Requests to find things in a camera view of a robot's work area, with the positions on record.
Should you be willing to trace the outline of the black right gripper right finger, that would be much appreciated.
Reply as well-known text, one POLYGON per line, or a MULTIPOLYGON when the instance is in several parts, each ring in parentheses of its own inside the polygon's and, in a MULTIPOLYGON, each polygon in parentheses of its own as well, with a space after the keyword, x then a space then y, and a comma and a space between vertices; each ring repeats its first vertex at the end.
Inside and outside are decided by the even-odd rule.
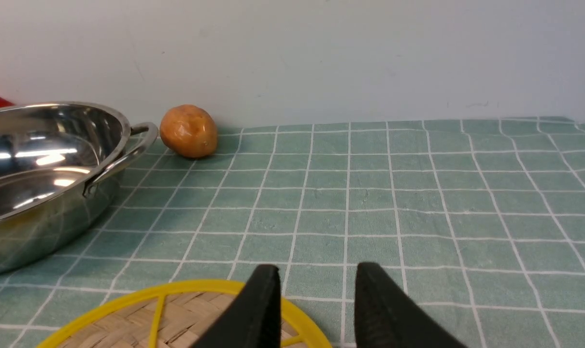
POLYGON ((464 348, 375 262, 357 266, 354 331, 358 348, 464 348))

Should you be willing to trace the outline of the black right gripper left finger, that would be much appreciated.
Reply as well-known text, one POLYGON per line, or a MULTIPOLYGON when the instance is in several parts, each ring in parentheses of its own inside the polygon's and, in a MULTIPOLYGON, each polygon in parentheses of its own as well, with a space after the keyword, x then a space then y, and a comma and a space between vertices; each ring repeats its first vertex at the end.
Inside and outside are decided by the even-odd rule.
POLYGON ((279 269, 260 264, 240 293, 194 348, 279 348, 281 345, 279 269))

